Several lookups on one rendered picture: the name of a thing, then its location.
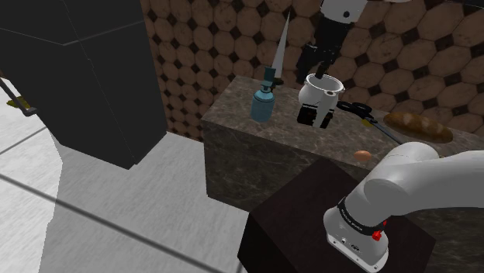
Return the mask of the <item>blue bottle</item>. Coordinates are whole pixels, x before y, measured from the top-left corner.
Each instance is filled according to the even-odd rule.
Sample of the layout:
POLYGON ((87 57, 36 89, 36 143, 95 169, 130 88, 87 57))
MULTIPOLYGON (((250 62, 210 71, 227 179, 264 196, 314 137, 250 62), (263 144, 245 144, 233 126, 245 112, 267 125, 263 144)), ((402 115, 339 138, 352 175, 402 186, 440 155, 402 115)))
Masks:
POLYGON ((251 118, 258 123, 266 123, 271 118, 275 105, 275 96, 271 86, 262 85, 252 98, 251 118))

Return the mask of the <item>black refrigerator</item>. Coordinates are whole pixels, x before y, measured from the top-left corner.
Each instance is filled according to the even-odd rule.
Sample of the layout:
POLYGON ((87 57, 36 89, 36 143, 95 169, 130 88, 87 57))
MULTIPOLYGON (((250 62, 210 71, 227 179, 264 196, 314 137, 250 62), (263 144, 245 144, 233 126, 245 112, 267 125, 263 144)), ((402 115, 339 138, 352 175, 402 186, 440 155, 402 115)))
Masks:
POLYGON ((167 132, 140 0, 0 0, 0 71, 25 116, 118 167, 167 132))

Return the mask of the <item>dark robot stand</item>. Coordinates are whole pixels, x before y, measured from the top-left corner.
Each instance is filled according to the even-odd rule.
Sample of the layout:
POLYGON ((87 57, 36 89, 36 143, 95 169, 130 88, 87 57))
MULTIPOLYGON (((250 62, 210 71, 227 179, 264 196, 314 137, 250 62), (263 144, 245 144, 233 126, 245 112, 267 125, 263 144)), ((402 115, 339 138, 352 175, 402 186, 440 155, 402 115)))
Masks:
MULTIPOLYGON (((249 213, 238 258, 247 273, 365 273, 327 242, 323 214, 357 186, 319 159, 249 213)), ((424 273, 436 240, 404 216, 388 220, 379 273, 424 273)))

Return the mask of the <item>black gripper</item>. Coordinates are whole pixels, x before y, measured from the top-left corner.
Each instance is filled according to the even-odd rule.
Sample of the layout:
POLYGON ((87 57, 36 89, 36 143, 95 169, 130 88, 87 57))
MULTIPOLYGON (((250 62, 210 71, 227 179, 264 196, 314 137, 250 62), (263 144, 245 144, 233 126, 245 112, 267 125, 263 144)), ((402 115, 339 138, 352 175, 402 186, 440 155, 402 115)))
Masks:
POLYGON ((304 82, 309 71, 317 65, 315 77, 321 79, 339 56, 342 44, 351 29, 350 23, 342 23, 320 16, 314 33, 316 46, 307 43, 296 63, 297 82, 304 82))

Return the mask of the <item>black scissors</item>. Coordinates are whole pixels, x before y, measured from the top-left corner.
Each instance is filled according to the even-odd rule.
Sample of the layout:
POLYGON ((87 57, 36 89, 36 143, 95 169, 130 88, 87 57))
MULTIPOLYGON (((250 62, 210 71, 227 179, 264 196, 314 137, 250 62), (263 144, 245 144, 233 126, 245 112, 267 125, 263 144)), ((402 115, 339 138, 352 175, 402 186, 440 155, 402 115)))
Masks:
POLYGON ((356 116, 360 117, 361 121, 364 124, 369 124, 370 126, 374 126, 382 133, 384 133, 386 136, 390 137, 392 140, 397 142, 398 144, 403 143, 396 136, 392 135, 388 130, 386 130, 383 126, 379 124, 379 122, 371 115, 372 108, 370 106, 360 102, 350 103, 350 102, 339 101, 337 103, 337 107, 340 110, 343 110, 345 112, 351 112, 356 116))

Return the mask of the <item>brown bread loaf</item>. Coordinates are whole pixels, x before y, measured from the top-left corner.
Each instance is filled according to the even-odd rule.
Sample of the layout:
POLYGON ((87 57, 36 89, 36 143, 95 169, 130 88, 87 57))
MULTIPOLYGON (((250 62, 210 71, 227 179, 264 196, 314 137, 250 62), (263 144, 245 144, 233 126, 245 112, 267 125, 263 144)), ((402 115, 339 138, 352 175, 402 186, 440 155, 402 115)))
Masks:
POLYGON ((431 143, 450 143, 453 133, 436 120, 411 112, 391 112, 384 116, 384 123, 391 129, 418 140, 431 143))

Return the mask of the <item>white pot with black base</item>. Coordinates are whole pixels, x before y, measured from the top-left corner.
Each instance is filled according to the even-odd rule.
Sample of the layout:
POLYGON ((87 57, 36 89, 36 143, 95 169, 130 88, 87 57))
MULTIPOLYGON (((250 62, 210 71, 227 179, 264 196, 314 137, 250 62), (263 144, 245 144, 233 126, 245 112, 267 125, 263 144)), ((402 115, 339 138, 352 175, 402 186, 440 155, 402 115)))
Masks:
POLYGON ((298 121, 308 117, 309 125, 323 128, 323 121, 332 117, 339 94, 344 91, 343 83, 335 77, 323 74, 318 78, 315 74, 308 74, 299 91, 301 109, 298 121))

